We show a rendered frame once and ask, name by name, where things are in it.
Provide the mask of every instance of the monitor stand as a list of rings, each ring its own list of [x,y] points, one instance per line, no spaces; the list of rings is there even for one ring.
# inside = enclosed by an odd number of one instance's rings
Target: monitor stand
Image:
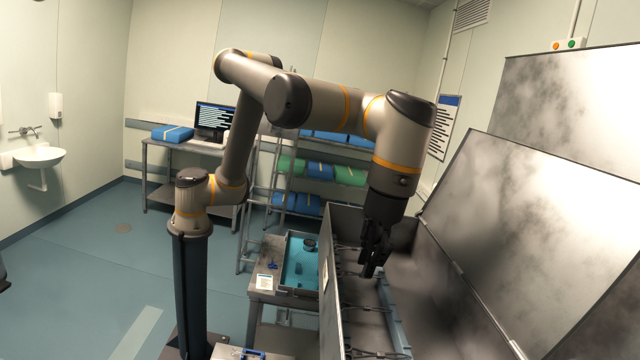
[[[225,134],[222,131],[213,131],[212,138],[206,138],[204,141],[212,143],[222,143],[225,138]]]

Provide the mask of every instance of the desk lower shelf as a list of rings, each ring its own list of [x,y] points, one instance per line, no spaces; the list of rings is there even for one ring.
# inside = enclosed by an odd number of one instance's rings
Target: desk lower shelf
[[[160,186],[156,191],[147,195],[147,199],[175,206],[175,183],[172,181]],[[236,208],[236,213],[240,210],[240,208],[240,206]],[[233,218],[234,206],[207,206],[207,214],[225,218]]]

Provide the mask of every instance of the turquoise tray liner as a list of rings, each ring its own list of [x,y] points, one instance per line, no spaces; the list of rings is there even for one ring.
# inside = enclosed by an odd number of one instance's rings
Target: turquoise tray liner
[[[285,251],[280,284],[307,290],[318,290],[318,246],[312,252],[303,248],[302,238],[289,238]],[[296,274],[296,263],[302,265],[302,274]]]

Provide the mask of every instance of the white wash basin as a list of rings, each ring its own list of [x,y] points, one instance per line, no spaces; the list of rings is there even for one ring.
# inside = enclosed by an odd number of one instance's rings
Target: white wash basin
[[[13,153],[13,158],[26,168],[47,168],[57,165],[67,151],[59,147],[26,147]]]

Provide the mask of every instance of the computer monitor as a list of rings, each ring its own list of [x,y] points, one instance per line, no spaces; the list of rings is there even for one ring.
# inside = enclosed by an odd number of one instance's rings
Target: computer monitor
[[[205,141],[222,143],[225,130],[231,128],[236,108],[233,106],[196,102],[196,119],[194,127],[200,130],[213,131],[213,138]]]

